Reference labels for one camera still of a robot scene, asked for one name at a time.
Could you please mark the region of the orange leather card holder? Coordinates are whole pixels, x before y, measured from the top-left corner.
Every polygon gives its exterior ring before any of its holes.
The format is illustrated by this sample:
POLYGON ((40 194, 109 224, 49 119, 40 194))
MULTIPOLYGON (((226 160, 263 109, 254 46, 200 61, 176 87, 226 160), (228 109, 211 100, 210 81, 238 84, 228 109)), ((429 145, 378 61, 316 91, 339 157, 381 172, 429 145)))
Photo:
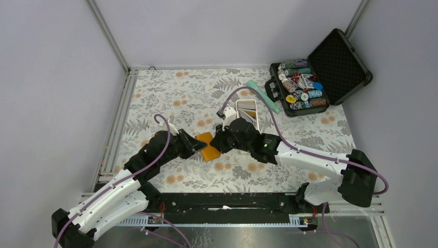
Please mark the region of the orange leather card holder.
POLYGON ((198 141, 207 144, 207 147, 200 151, 202 158, 205 162, 215 160, 221 156, 221 153, 216 148, 210 145, 210 142, 213 140, 213 135, 211 134, 211 132, 197 134, 195 138, 198 141))

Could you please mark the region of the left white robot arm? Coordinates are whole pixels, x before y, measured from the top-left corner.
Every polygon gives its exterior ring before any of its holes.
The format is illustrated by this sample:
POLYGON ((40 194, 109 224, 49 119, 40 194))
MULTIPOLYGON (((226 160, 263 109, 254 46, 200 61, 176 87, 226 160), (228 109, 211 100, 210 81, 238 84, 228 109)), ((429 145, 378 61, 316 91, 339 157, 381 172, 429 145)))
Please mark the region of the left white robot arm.
POLYGON ((159 131, 137 154, 132 156, 113 179, 95 194, 66 211, 52 214, 55 247, 92 247, 109 229, 131 215, 160 207, 158 191, 149 180, 160 167, 176 158, 188 159, 207 147, 187 134, 159 131))

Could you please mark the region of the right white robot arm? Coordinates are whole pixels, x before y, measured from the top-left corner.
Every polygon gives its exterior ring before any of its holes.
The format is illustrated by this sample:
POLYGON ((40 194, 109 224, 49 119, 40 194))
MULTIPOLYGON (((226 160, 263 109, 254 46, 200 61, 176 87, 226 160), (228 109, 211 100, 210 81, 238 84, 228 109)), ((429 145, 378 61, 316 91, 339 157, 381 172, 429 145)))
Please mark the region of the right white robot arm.
POLYGON ((336 200, 367 208, 374 195, 377 175, 364 152, 330 153, 297 144, 288 145, 275 134, 261 133, 243 118, 216 127, 211 146, 225 154, 233 149, 248 152, 260 163, 293 165, 326 176, 326 181, 304 183, 296 192, 296 206, 304 213, 336 200))

